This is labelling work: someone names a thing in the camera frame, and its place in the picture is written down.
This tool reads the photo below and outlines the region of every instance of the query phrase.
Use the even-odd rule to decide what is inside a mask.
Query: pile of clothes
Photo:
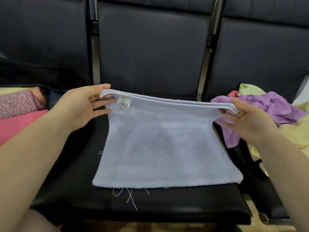
[[[232,97],[238,97],[240,100],[267,112],[274,119],[280,132],[309,157],[309,102],[291,105],[277,93],[266,93],[259,87],[250,84],[241,84],[239,91],[232,91],[227,96],[218,96],[211,102],[231,102]],[[240,136],[221,125],[222,121],[228,120],[221,117],[215,122],[222,128],[226,147],[233,148],[239,144]],[[250,144],[248,144],[248,148],[252,159],[260,162],[260,168],[268,176],[257,149]]]
[[[44,115],[62,94],[40,87],[0,88],[0,146],[30,123]]]

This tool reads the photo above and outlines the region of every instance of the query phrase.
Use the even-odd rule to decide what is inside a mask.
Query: barcode label
[[[121,107],[129,108],[130,103],[131,103],[130,98],[119,97],[119,99],[118,99],[118,105],[121,106]]]

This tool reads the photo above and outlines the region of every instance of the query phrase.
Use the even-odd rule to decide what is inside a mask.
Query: purple cloth
[[[289,104],[283,97],[275,92],[269,92],[262,95],[240,95],[238,99],[263,109],[273,118],[277,127],[282,124],[295,124],[300,118],[306,115],[306,112]],[[212,99],[211,102],[232,103],[232,98],[218,96]],[[232,122],[226,117],[220,117],[215,120],[215,122],[222,128],[226,147],[232,148],[237,146],[240,141],[240,136],[233,130],[221,125],[220,122],[222,121]]]

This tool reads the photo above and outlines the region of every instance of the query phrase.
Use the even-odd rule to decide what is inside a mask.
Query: red cloth
[[[239,91],[233,90],[231,91],[227,96],[229,97],[238,97],[237,94],[239,93]]]
[[[36,111],[0,120],[0,146],[47,112],[48,110]]]

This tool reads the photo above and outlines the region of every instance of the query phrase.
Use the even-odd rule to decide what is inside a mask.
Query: green cloth
[[[239,86],[239,95],[262,95],[266,94],[261,88],[250,85],[250,84],[240,84]]]

